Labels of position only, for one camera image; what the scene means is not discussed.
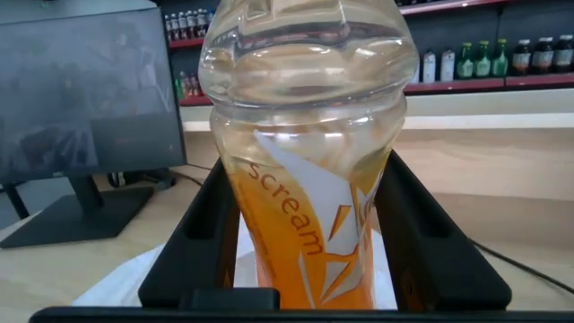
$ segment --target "white wall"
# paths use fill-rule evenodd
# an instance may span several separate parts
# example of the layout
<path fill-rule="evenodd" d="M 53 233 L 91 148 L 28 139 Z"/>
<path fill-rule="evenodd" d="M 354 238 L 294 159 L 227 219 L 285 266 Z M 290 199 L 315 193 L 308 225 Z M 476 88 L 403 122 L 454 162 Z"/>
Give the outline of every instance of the white wall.
<path fill-rule="evenodd" d="M 44 7 L 40 0 L 0 0 L 0 24 L 115 13 L 155 7 L 150 0 L 56 0 Z"/>

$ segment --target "bottle label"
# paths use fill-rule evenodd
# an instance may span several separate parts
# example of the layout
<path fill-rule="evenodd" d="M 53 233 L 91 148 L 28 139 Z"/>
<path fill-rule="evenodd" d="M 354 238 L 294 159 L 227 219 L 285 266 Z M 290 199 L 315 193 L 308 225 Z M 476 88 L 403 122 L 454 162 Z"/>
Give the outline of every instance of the bottle label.
<path fill-rule="evenodd" d="M 514 54 L 512 56 L 512 66 L 520 71 L 526 71 L 530 66 L 530 53 Z"/>
<path fill-rule="evenodd" d="M 437 59 L 432 54 L 427 54 L 424 56 L 422 66 L 422 82 L 423 83 L 433 83 L 436 80 L 437 73 Z"/>
<path fill-rule="evenodd" d="M 457 74 L 459 78 L 469 78 L 473 76 L 474 64 L 467 59 L 464 62 L 458 63 Z"/>
<path fill-rule="evenodd" d="M 179 28 L 187 28 L 186 17 L 179 17 Z"/>
<path fill-rule="evenodd" d="M 476 61 L 476 68 L 475 68 L 476 76 L 484 77 L 488 76 L 491 72 L 491 61 L 483 57 L 483 59 Z"/>
<path fill-rule="evenodd" d="M 492 61 L 492 75 L 505 76 L 509 69 L 509 61 L 503 54 Z"/>
<path fill-rule="evenodd" d="M 442 54 L 440 62 L 440 80 L 450 82 L 455 78 L 455 53 L 447 52 Z"/>
<path fill-rule="evenodd" d="M 179 29 L 179 20 L 178 19 L 172 19 L 171 20 L 171 29 L 174 31 Z"/>
<path fill-rule="evenodd" d="M 187 17 L 187 26 L 189 26 L 189 27 L 195 27 L 196 26 L 196 19 L 191 15 L 189 15 Z"/>
<path fill-rule="evenodd" d="M 536 67 L 549 68 L 552 65 L 553 51 L 535 52 L 532 58 L 532 65 Z"/>
<path fill-rule="evenodd" d="M 556 50 L 554 53 L 554 64 L 556 66 L 570 66 L 572 64 L 572 54 L 574 54 L 574 49 Z"/>
<path fill-rule="evenodd" d="M 256 247 L 259 285 L 277 288 L 282 308 L 372 308 L 369 215 L 390 150 L 360 159 L 345 177 L 328 170 L 333 156 L 309 161 L 253 135 L 276 163 L 229 160 L 226 170 L 234 170 L 230 182 Z M 349 156 L 347 148 L 333 153 Z"/>

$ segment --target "white paper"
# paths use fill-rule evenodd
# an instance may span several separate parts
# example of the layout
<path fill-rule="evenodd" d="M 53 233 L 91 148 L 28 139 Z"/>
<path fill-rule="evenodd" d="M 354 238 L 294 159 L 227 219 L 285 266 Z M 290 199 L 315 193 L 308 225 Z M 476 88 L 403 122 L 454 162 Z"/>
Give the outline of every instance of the white paper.
<path fill-rule="evenodd" d="M 374 254 L 374 288 L 377 308 L 396 310 L 393 284 L 388 270 L 387 254 L 381 235 L 372 232 Z M 147 276 L 164 245 L 143 253 L 118 266 L 88 292 L 80 296 L 73 306 L 142 306 L 137 290 Z M 235 287 L 257 287 L 253 242 L 243 217 L 239 222 Z"/>

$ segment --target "black cable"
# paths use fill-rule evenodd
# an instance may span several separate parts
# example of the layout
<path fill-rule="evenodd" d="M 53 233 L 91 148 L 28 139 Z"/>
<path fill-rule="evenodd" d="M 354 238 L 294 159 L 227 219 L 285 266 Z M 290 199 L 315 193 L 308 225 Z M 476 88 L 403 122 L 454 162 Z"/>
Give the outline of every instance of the black cable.
<path fill-rule="evenodd" d="M 212 169 L 210 169 L 209 167 L 200 166 L 200 165 L 195 165 L 195 164 L 192 164 L 192 163 L 189 163 L 189 162 L 187 162 L 186 165 L 187 165 L 187 166 L 191 166 L 191 167 L 196 167 L 196 168 L 201 169 L 201 170 L 209 170 L 209 171 L 212 170 Z"/>
<path fill-rule="evenodd" d="M 571 293 L 571 294 L 574 294 L 574 288 L 572 288 L 572 287 L 566 285 L 565 283 L 563 283 L 563 282 L 561 282 L 561 281 L 559 281 L 559 280 L 556 280 L 556 279 L 554 279 L 554 278 L 548 276 L 547 274 L 541 273 L 541 272 L 537 271 L 536 269 L 534 269 L 534 268 L 532 268 L 532 267 L 530 267 L 530 266 L 527 266 L 527 265 L 525 265 L 525 264 L 522 264 L 522 263 L 520 263 L 520 262 L 517 262 L 516 260 L 514 260 L 514 259 L 512 259 L 512 258 L 508 258 L 508 257 L 502 255 L 501 253 L 499 253 L 499 252 L 497 252 L 497 251 L 494 251 L 494 250 L 492 250 L 492 249 L 490 249 L 490 248 L 488 248 L 488 247 L 486 247 L 486 246 L 484 246 L 484 245 L 482 245 L 482 244 L 480 244 L 480 243 L 478 243 L 478 242 L 476 242 L 476 241 L 474 241 L 474 240 L 472 240 L 472 239 L 471 239 L 471 242 L 472 242 L 478 249 L 480 249 L 480 250 L 486 252 L 487 254 L 489 254 L 489 255 L 491 255 L 491 256 L 494 256 L 494 257 L 496 257 L 496 258 L 498 258 L 498 259 L 500 259 L 500 260 L 502 260 L 502 261 L 506 261 L 507 263 L 511 264 L 512 266 L 518 267 L 518 268 L 520 268 L 520 269 L 526 271 L 526 272 L 529 273 L 530 275 L 534 275 L 534 276 L 536 276 L 536 277 L 538 277 L 538 278 L 544 279 L 545 281 L 547 281 L 547 282 L 549 282 L 549 283 L 552 283 L 552 284 L 554 284 L 554 285 L 560 287 L 560 288 L 563 289 L 564 291 L 569 292 L 569 293 Z"/>
<path fill-rule="evenodd" d="M 199 187 L 202 187 L 204 185 L 204 183 L 200 182 L 197 179 L 192 178 L 191 176 L 188 176 L 186 174 L 182 174 L 180 172 L 177 171 L 172 171 L 173 174 L 177 175 L 178 177 L 181 177 L 182 179 L 188 179 L 191 180 L 192 182 L 196 183 Z"/>

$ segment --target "dark screen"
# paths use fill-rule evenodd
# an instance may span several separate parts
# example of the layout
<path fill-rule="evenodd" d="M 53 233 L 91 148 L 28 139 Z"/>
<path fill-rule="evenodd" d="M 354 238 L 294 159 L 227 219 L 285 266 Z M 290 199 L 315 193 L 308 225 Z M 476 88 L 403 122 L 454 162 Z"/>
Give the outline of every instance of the dark screen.
<path fill-rule="evenodd" d="M 159 9 L 0 34 L 0 183 L 185 162 Z"/>

